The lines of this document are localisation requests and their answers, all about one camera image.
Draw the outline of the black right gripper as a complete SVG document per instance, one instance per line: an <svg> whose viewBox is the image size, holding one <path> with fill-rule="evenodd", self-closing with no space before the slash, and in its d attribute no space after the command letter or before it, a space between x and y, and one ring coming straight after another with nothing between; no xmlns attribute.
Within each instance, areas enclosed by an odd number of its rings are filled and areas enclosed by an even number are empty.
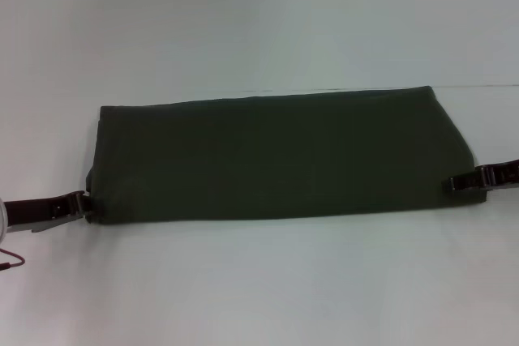
<svg viewBox="0 0 519 346"><path fill-rule="evenodd" d="M448 191L507 189L519 187L519 159L479 166L448 179Z"/></svg>

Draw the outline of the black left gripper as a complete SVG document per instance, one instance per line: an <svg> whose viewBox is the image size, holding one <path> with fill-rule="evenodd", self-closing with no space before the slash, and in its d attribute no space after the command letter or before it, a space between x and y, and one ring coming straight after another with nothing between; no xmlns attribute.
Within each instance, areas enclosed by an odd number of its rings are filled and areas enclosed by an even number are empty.
<svg viewBox="0 0 519 346"><path fill-rule="evenodd" d="M83 191L74 191L50 199L4 202L7 232L31 230L34 233L52 228L55 223L89 218L95 211L92 199Z"/></svg>

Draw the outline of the dark green shirt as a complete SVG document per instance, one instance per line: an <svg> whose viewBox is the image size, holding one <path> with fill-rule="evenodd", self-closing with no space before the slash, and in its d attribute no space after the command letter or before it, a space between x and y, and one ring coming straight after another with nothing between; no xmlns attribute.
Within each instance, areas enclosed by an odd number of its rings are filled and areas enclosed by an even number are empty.
<svg viewBox="0 0 519 346"><path fill-rule="evenodd" d="M104 106L97 224L272 220L466 207L474 168L429 87Z"/></svg>

